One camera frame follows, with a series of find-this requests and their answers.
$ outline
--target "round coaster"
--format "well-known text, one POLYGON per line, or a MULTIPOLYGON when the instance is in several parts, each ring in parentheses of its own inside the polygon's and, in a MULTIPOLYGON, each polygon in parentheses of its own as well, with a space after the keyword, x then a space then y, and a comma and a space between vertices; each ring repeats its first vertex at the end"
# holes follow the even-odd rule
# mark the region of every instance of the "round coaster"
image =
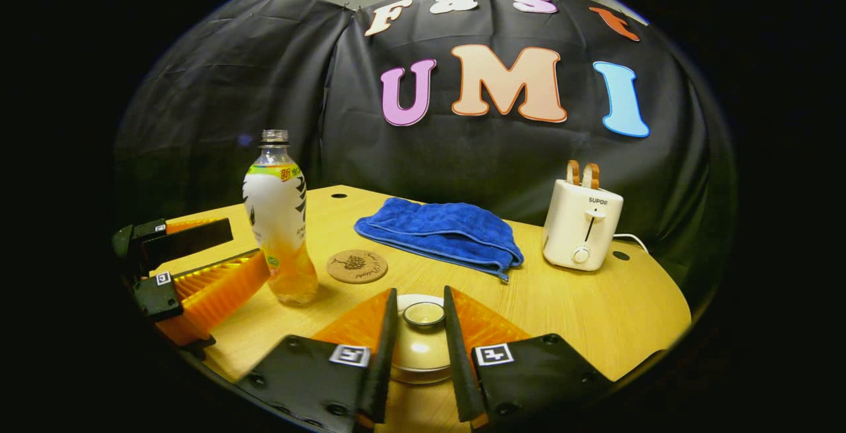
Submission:
POLYGON ((363 249, 342 251, 326 261, 329 276, 350 284, 374 282, 387 272, 387 261, 377 253, 363 249))

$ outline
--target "orange letter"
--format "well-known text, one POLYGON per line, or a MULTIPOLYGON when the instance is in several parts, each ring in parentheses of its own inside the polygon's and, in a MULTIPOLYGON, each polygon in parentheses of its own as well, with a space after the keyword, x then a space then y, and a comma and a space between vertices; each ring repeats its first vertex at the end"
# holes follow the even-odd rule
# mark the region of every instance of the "orange letter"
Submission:
POLYGON ((611 30, 615 30, 617 33, 625 36, 625 38, 631 39, 633 42, 640 41, 640 38, 637 35, 629 32, 629 30, 626 30, 628 23, 626 23, 622 18, 614 17, 614 15, 611 14, 610 11, 607 11, 607 9, 595 7, 590 7, 590 9, 598 13, 602 17, 602 20, 605 21, 605 24, 611 27, 611 30))
POLYGON ((461 59, 461 96, 453 103, 453 112, 462 116, 481 116, 489 107, 481 100, 481 86, 493 99, 501 114, 514 107, 514 101, 523 87, 526 101, 517 108, 526 119, 564 122, 567 111, 558 101, 558 79, 555 63, 558 53, 546 48, 523 48, 511 69, 483 44, 465 44, 453 48, 454 56, 461 59))
POLYGON ((365 36, 375 35, 378 32, 384 32, 384 30, 389 29, 391 24, 387 21, 389 19, 398 19, 399 14, 403 11, 403 7, 408 7, 410 5, 411 0, 400 0, 399 2, 391 3, 390 5, 385 5, 375 9, 373 11, 373 23, 371 23, 369 30, 365 32, 365 36))

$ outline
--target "power cord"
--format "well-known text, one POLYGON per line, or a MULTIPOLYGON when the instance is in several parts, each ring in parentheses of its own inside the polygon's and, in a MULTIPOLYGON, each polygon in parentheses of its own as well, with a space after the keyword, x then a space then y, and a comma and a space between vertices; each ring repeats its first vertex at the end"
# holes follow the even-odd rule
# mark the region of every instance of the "power cord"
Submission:
POLYGON ((622 237, 634 238, 634 240, 637 241, 638 245, 640 245, 640 247, 642 247, 643 250, 646 251, 646 254, 649 255, 649 250, 646 249, 646 245, 643 244, 643 241, 641 241, 640 238, 635 237, 635 235, 632 235, 630 233, 616 233, 616 234, 614 234, 614 237, 615 238, 622 238, 622 237))

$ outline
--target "blue towel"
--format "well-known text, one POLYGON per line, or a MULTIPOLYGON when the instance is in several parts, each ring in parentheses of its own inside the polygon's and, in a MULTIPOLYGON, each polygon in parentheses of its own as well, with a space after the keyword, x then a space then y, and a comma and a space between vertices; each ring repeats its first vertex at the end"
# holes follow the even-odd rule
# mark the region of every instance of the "blue towel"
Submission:
POLYGON ((471 204, 420 205, 389 198, 354 229, 373 241, 494 274, 505 282, 505 271, 523 262, 511 227, 471 204))

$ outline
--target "pink letter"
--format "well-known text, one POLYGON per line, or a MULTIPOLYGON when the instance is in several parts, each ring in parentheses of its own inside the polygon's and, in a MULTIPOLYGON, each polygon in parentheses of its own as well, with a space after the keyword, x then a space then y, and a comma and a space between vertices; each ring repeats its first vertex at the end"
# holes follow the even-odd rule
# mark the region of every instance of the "pink letter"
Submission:
POLYGON ((414 86, 414 105, 407 110, 399 107, 399 78, 403 77, 405 69, 389 69, 381 75, 381 111, 385 120, 394 126, 411 126, 423 119, 429 110, 429 81, 432 68, 437 64, 434 59, 423 59, 411 65, 411 72, 417 77, 417 84, 414 86))
POLYGON ((555 13, 558 11, 549 0, 514 0, 514 8, 529 13, 555 13))

